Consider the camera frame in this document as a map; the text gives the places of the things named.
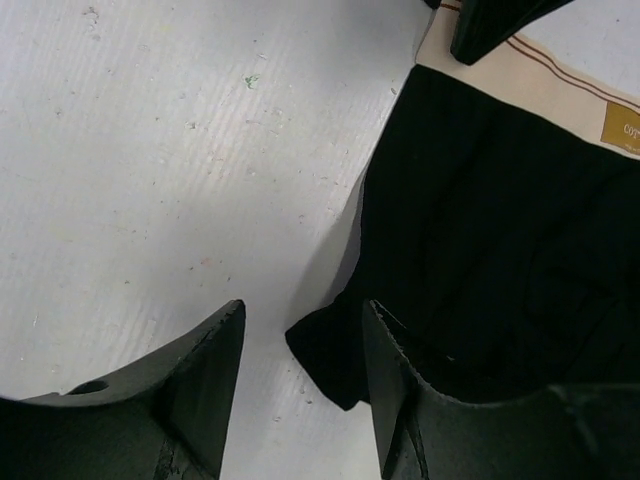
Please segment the brown stripe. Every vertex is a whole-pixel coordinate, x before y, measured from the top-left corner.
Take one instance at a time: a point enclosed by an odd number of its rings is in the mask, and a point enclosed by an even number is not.
[[[440,8],[446,8],[447,10],[453,10],[454,12],[460,11],[460,7],[456,7],[455,5],[448,5],[446,3],[441,3]]]
[[[542,65],[543,67],[547,68],[556,78],[558,78],[559,80],[568,83],[569,85],[572,85],[576,88],[579,88],[580,90],[584,90],[587,93],[590,93],[591,95],[594,95],[596,97],[598,97],[600,100],[604,100],[605,102],[610,101],[609,99],[607,99],[606,97],[604,97],[603,95],[600,95],[592,90],[589,90],[588,88],[586,88],[583,85],[580,85],[579,83],[573,83],[571,81],[569,81],[566,78],[561,77],[553,68],[551,68],[550,65],[547,65],[546,63],[544,63],[542,60],[540,60],[539,58],[533,56],[531,53],[526,52],[525,50],[521,49],[520,47],[518,47],[517,45],[514,45],[513,42],[511,41],[511,39],[507,40],[507,45],[509,45],[511,48],[513,48],[514,50],[517,50],[518,52],[520,52],[522,55],[524,55],[525,57],[530,58],[531,60],[533,60],[534,62],[538,62],[540,65]]]
[[[522,39],[518,38],[518,36],[517,36],[517,35],[514,35],[513,37],[511,37],[511,39],[510,39],[510,40],[515,40],[515,41],[517,41],[518,43],[520,43],[524,48],[527,48],[527,49],[529,49],[529,50],[533,50],[534,52],[536,52],[536,53],[537,53],[538,55],[540,55],[541,57],[544,57],[545,59],[547,59],[547,60],[548,60],[548,61],[549,61],[549,62],[550,62],[550,63],[551,63],[551,64],[552,64],[552,65],[553,65],[557,70],[558,70],[558,73],[561,73],[562,75],[564,75],[564,76],[568,77],[569,79],[574,80],[574,81],[576,81],[576,82],[579,82],[579,83],[583,84],[585,87],[593,88],[594,90],[596,90],[596,91],[600,92],[601,94],[605,95],[606,97],[608,97],[608,99],[609,99],[609,100],[611,100],[611,99],[618,100],[619,102],[626,103],[627,105],[629,105],[629,106],[631,106],[631,107],[635,107],[635,108],[637,108],[637,109],[640,109],[640,105],[637,105],[637,104],[635,104],[635,103],[633,103],[633,102],[631,102],[631,101],[627,100],[626,98],[622,98],[622,97],[618,97],[618,96],[616,96],[616,95],[613,95],[613,94],[611,94],[611,93],[607,92],[606,90],[602,90],[602,89],[601,89],[601,88],[599,88],[597,85],[594,85],[594,84],[592,84],[592,83],[589,83],[589,82],[587,82],[586,80],[583,80],[583,79],[581,79],[580,77],[576,77],[575,75],[572,75],[572,74],[570,74],[569,72],[567,72],[567,71],[563,70],[563,69],[562,69],[562,67],[560,67],[560,66],[555,62],[555,60],[554,60],[552,57],[550,57],[550,56],[549,56],[549,55],[547,55],[546,53],[544,53],[544,52],[542,52],[542,51],[538,50],[538,49],[537,49],[537,48],[535,48],[534,46],[529,45],[529,44],[528,44],[528,43],[526,43],[524,40],[522,40]],[[535,59],[535,60],[536,60],[538,63],[544,64],[544,62],[543,62],[542,60],[540,60],[540,59]],[[572,83],[572,82],[568,81],[567,79],[561,78],[561,80],[564,80],[564,81],[566,81],[567,83],[571,83],[571,85],[575,85],[574,83]],[[600,97],[599,95],[597,95],[595,92],[593,92],[593,91],[591,91],[591,90],[587,90],[587,91],[590,91],[592,94],[596,95],[597,97],[602,98],[602,97]]]

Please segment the stain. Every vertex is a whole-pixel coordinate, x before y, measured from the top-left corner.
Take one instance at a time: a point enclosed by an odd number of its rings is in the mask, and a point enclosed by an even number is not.
[[[255,90],[258,80],[260,80],[260,75],[258,75],[257,73],[249,75],[248,77],[244,77],[244,83],[247,84],[247,88],[249,90]]]
[[[87,7],[86,9],[84,9],[82,11],[82,16],[87,17],[89,20],[91,20],[93,25],[97,25],[98,20],[100,20],[100,14],[95,9],[95,7]]]

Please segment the black fabric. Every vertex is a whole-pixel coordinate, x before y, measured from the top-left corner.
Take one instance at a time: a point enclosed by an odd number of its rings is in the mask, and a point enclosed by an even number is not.
[[[464,0],[451,53],[459,62],[472,65],[524,26],[572,1]]]
[[[361,313],[519,388],[639,380],[640,164],[417,66],[365,180],[361,252],[286,334],[344,409],[367,396]]]
[[[442,2],[442,0],[424,0],[424,1],[427,5],[429,5],[430,8],[433,8],[434,10],[438,8],[440,6],[440,3]]]

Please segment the white floor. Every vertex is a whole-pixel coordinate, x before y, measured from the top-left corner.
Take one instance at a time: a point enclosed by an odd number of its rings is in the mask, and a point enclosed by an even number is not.
[[[332,288],[429,15],[0,0],[0,394],[66,391],[242,298],[223,478],[379,478],[368,407],[333,407],[282,334]],[[640,95],[636,0],[548,18],[527,34]]]

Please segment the label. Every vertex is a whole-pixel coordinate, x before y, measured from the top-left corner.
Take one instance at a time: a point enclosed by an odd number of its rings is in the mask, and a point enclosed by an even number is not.
[[[640,155],[640,114],[628,107],[607,102],[600,141]]]

